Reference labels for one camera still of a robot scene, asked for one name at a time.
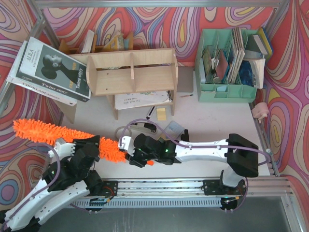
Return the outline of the orange chenille duster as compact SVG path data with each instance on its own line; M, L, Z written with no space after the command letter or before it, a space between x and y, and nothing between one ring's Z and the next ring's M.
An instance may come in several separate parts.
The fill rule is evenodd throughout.
M56 139L62 138L67 143L75 139L89 139L94 135L67 127L44 123L35 119L16 119L13 121L13 130L17 137L33 142L55 145ZM125 162L125 153L119 151L118 143L114 140L101 137L99 142L99 156L110 162Z

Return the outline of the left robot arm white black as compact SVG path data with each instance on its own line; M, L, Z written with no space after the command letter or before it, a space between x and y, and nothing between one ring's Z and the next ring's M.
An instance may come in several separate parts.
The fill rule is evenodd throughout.
M103 181L91 167L100 160L100 136L56 140L47 145L55 162L45 170L32 191L14 208L1 211L2 232L37 232L55 213L83 196L99 195Z

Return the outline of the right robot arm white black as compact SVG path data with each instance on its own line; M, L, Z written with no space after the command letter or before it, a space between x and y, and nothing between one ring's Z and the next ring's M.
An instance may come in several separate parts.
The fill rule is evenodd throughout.
M259 176L258 147L244 137L231 133L227 139L214 142L188 142L182 140L155 140L145 134L135 139L124 136L118 147L126 153L129 164L143 168L152 161L164 165L189 161L217 161L226 163L221 172L223 186L235 188L244 178Z

